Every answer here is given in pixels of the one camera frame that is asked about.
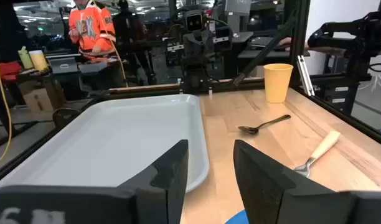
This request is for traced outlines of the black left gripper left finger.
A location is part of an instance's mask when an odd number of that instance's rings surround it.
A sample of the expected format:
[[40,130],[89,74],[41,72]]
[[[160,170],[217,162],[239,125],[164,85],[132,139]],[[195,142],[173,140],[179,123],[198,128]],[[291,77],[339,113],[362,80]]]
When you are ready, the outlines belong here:
[[179,224],[188,161],[180,140],[117,187],[1,187],[0,224]]

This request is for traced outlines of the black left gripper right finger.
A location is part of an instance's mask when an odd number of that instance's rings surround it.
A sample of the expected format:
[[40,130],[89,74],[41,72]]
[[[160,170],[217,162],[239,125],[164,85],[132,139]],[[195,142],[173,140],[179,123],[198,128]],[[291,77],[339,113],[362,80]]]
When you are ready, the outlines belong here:
[[381,192],[335,192],[239,139],[233,164],[249,224],[381,224]]

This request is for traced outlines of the blue plate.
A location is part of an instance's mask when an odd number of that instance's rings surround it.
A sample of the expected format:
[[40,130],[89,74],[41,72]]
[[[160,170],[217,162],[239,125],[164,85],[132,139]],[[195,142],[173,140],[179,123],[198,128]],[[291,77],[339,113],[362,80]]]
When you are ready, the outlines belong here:
[[229,218],[225,224],[249,224],[246,211],[242,210],[236,213],[233,217]]

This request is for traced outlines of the yellow plastic cup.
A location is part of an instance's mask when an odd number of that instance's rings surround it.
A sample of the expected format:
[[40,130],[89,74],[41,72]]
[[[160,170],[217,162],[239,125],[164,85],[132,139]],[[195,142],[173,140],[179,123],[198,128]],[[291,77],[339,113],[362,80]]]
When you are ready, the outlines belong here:
[[286,63],[272,63],[263,66],[266,100],[269,103],[283,103],[289,88],[293,66]]

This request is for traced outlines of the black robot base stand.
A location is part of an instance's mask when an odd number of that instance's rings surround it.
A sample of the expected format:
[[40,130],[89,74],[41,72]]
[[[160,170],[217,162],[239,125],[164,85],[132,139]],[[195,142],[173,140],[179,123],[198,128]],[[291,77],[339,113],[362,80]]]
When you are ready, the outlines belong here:
[[340,73],[310,76],[315,96],[335,109],[351,115],[358,87],[361,82],[371,81],[370,74],[364,76]]

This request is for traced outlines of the dark metal spoon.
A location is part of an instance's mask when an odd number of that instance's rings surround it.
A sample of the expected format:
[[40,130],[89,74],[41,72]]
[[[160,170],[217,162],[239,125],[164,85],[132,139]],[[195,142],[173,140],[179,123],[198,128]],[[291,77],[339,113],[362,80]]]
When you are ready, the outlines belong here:
[[247,133],[247,134],[258,134],[259,133],[259,130],[264,127],[264,126],[267,126],[267,125],[271,125],[271,124],[275,124],[275,123],[278,123],[280,121],[284,121],[284,120],[287,120],[287,119],[290,119],[291,116],[289,114],[286,114],[286,115],[283,115],[279,118],[276,118],[274,120],[271,120],[271,121],[267,121],[265,123],[262,123],[261,125],[257,126],[257,127],[249,127],[249,126],[239,126],[238,129]]

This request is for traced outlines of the white rectangular tray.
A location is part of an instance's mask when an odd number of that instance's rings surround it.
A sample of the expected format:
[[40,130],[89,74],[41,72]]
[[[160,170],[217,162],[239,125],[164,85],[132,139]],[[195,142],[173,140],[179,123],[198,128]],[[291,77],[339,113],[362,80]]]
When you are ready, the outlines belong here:
[[200,110],[194,95],[97,103],[0,180],[8,185],[116,187],[180,140],[189,143],[187,191],[209,173]]

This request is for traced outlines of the person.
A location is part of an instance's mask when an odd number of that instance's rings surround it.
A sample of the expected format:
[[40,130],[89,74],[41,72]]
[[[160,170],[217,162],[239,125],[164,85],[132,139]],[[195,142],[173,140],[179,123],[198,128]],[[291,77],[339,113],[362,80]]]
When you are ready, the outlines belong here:
[[150,78],[150,67],[144,50],[132,46],[132,43],[144,39],[144,31],[140,20],[129,10],[127,0],[119,0],[120,13],[113,17],[116,33],[116,44],[120,55],[124,55],[130,64],[131,72],[137,76],[138,60],[147,78]]
[[93,59],[115,53],[116,34],[109,10],[95,0],[73,0],[69,37],[84,57]]

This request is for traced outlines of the person's hand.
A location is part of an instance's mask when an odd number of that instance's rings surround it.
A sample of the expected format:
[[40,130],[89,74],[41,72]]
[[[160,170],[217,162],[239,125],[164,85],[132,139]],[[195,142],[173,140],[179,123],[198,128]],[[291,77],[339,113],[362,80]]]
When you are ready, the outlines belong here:
[[[289,52],[291,50],[291,43],[292,43],[292,38],[286,37],[279,42],[277,47],[284,48],[285,51]],[[309,45],[307,42],[304,43],[304,50],[309,50]]]

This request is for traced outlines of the grey equipment box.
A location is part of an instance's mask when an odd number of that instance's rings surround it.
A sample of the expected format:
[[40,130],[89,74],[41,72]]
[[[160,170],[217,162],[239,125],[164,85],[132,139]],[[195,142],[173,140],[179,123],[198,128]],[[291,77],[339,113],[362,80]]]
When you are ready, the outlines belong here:
[[75,57],[50,58],[49,62],[53,74],[73,73],[78,71]]
[[82,73],[96,73],[105,69],[107,66],[108,66],[107,61],[100,61],[97,63],[79,64],[78,68]]

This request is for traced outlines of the cardboard box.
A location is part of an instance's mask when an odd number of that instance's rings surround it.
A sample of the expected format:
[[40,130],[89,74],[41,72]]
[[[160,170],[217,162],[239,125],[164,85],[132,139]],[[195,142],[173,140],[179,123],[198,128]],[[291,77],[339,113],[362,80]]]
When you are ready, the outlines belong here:
[[55,95],[46,88],[32,90],[23,97],[32,113],[53,112],[57,107]]

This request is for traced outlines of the yellow translucent container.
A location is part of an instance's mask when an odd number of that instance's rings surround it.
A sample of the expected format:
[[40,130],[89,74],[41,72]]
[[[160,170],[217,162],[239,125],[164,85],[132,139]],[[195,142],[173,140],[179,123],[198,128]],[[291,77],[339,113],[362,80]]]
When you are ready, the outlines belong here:
[[38,71],[44,71],[48,69],[48,64],[45,59],[44,53],[41,50],[29,51],[34,68]]

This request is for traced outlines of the green bottle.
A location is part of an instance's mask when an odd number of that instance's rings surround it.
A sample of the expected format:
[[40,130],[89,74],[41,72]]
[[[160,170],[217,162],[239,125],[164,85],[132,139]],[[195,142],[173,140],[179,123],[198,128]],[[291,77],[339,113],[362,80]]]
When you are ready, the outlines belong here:
[[27,69],[34,68],[34,65],[32,63],[32,59],[30,58],[30,55],[28,51],[26,50],[26,46],[23,46],[19,51],[18,51],[19,57],[21,59],[21,62],[23,64],[23,67]]

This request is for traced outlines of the red bag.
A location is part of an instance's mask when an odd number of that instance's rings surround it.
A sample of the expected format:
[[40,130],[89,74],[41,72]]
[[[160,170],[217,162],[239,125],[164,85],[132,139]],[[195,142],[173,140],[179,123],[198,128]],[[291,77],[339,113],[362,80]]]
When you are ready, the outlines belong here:
[[22,67],[19,65],[17,61],[0,63],[0,77],[2,80],[17,80],[17,76],[21,70]]

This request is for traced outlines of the white metal bracket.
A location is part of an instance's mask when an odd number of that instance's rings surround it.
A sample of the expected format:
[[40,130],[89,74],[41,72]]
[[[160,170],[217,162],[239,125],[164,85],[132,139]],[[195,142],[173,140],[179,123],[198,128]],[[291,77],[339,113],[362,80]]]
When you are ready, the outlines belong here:
[[306,66],[305,58],[303,55],[297,56],[297,65],[305,94],[307,94],[308,96],[314,96],[314,87],[311,82],[308,68]]

